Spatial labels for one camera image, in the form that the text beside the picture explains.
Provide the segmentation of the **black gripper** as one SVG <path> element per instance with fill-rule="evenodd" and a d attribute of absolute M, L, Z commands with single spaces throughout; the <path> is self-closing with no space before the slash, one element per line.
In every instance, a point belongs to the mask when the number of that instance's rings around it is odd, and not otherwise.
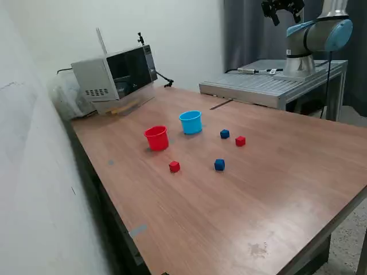
<path fill-rule="evenodd" d="M 300 23 L 304 3 L 301 3 L 297 0 L 268 0 L 267 2 L 261 3 L 261 8 L 263 10 L 264 16 L 271 18 L 274 25 L 278 26 L 280 23 L 278 15 L 276 14 L 278 8 L 288 8 L 289 12 L 294 18 L 295 23 Z"/>

